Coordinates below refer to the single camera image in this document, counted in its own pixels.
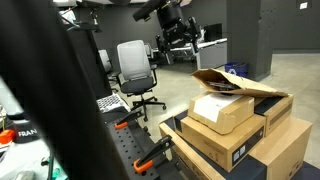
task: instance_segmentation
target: orange clamp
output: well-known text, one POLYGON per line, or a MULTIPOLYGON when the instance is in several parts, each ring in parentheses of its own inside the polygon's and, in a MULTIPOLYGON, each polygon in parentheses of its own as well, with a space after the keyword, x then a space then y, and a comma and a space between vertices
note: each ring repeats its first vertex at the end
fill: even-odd
POLYGON ((148 170, 149 168, 151 168, 153 166, 153 161, 150 160, 150 161, 146 162, 145 164, 143 164, 142 166, 138 167, 137 164, 139 161, 140 161, 140 159, 135 160, 133 162, 134 170, 139 174, 141 174, 142 172, 148 170))
POLYGON ((128 126, 128 122, 124 122, 124 123, 121 123, 121 124, 115 124, 114 125, 116 130, 122 129, 122 128, 127 127, 127 126, 128 126))

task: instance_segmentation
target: gray floor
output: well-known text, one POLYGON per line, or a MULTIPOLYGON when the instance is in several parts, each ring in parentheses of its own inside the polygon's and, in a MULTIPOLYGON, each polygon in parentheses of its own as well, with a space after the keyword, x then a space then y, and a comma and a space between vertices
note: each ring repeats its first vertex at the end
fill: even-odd
MULTIPOLYGON (((149 127, 154 141, 161 137, 158 128, 160 122, 187 109, 191 98, 205 92, 191 76, 195 70, 196 64, 191 62, 157 69, 159 84, 154 88, 153 95, 167 104, 167 110, 163 111, 161 106, 149 106, 149 121, 144 123, 141 120, 142 124, 149 127)), ((261 82, 294 94, 292 115, 313 123, 305 161, 320 168, 320 54, 274 55, 271 71, 271 76, 261 82)), ((139 100, 139 97, 121 96, 130 105, 131 101, 139 100)))

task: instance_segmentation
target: chair base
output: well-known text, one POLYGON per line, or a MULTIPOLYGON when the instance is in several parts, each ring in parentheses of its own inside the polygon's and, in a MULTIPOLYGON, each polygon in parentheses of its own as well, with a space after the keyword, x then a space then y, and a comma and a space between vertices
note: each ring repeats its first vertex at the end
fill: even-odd
POLYGON ((133 108, 131 108, 131 110, 135 110, 139 107, 143 107, 143 111, 144 111, 144 114, 145 114, 145 117, 144 117, 144 121, 147 122, 148 121, 148 116, 147 116, 147 105, 162 105, 162 109, 163 110, 166 110, 167 109, 167 106, 165 103, 163 102, 157 102, 158 99, 154 96, 152 96, 151 98, 148 98, 148 99, 144 99, 143 96, 141 95, 141 101, 133 101, 132 104, 133 104, 133 108))

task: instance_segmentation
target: package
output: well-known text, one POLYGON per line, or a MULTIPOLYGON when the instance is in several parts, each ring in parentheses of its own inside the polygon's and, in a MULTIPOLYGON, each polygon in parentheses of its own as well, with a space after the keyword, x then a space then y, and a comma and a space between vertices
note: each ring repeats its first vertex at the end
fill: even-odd
POLYGON ((172 148, 174 151, 172 154, 178 155, 186 166, 201 180, 253 180, 266 178, 267 167, 250 156, 246 156, 230 173, 225 171, 174 132, 173 118, 160 123, 159 128, 163 137, 165 135, 172 137, 172 141, 175 144, 172 148))
POLYGON ((281 122, 283 122, 292 110, 293 96, 255 98, 254 113, 265 117, 265 136, 268 136, 281 122))
POLYGON ((288 117, 249 153, 267 166, 267 179, 289 180, 303 164, 312 123, 288 117))
POLYGON ((288 94, 279 92, 269 86, 217 69, 197 70, 192 75, 208 92, 241 94, 252 97, 288 96, 288 94), (223 84, 224 87, 213 87, 211 83, 223 84))
POLYGON ((206 92, 190 101, 188 116, 219 134, 228 134, 253 115, 254 98, 206 92))
POLYGON ((175 119, 175 132, 230 172, 263 138, 264 122, 264 117, 252 115, 232 133, 221 135, 187 116, 175 119))

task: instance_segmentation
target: cardboard box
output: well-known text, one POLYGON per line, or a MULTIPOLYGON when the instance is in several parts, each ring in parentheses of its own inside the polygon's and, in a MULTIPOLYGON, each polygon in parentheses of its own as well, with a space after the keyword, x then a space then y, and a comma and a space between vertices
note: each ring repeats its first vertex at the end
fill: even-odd
POLYGON ((302 166, 312 123, 289 117, 249 153, 265 164, 267 179, 291 179, 302 166))
POLYGON ((159 124, 161 135, 170 135, 175 143, 173 151, 201 180, 219 179, 266 179, 267 167, 256 159, 246 156, 230 173, 222 169, 218 164, 187 143, 174 132, 173 118, 159 124))
POLYGON ((265 117, 265 136, 268 136, 281 122, 283 122, 292 110, 293 96, 256 98, 257 104, 254 113, 265 117))
POLYGON ((181 121, 175 120, 175 123, 175 132, 178 135, 228 172, 248 154, 264 134, 264 118, 258 115, 251 116, 227 135, 220 135, 190 117, 181 121))
POLYGON ((206 92, 190 101, 188 116, 220 134, 228 134, 253 115, 254 98, 206 92))
POLYGON ((235 76, 233 74, 229 74, 223 71, 219 71, 217 69, 197 70, 192 75, 208 92, 241 94, 253 97, 288 96, 288 94, 284 92, 279 92, 276 89, 266 86, 264 84, 257 83, 255 81, 251 81, 249 79, 235 76), (221 91, 219 89, 213 88, 211 85, 209 85, 208 82, 224 82, 234 85, 236 89, 221 91))

